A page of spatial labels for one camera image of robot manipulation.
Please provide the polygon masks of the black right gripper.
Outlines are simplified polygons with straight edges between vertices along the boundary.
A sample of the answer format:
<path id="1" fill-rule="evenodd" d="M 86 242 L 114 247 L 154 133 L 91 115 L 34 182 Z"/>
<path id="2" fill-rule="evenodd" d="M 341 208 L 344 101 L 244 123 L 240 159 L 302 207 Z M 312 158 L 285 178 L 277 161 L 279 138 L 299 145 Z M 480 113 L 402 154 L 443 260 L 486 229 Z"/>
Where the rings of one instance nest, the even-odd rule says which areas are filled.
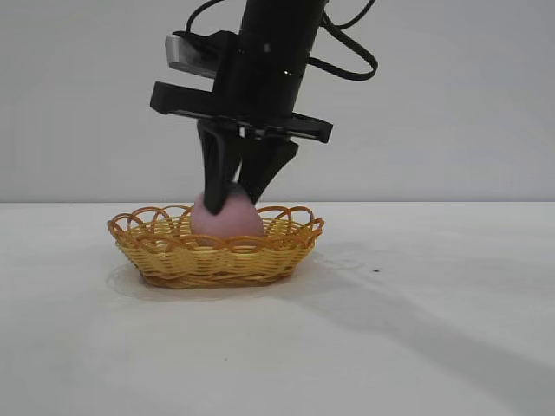
<path id="1" fill-rule="evenodd" d="M 218 120 L 264 134 L 282 134 L 327 143 L 333 125 L 293 112 L 302 78 L 238 51 L 224 57 L 210 91 L 154 83 L 150 107 L 159 114 Z M 218 215 L 239 184 L 256 204 L 270 182 L 296 155 L 298 144 L 284 139 L 245 139 L 216 122 L 198 122 L 204 162 L 204 207 Z"/>

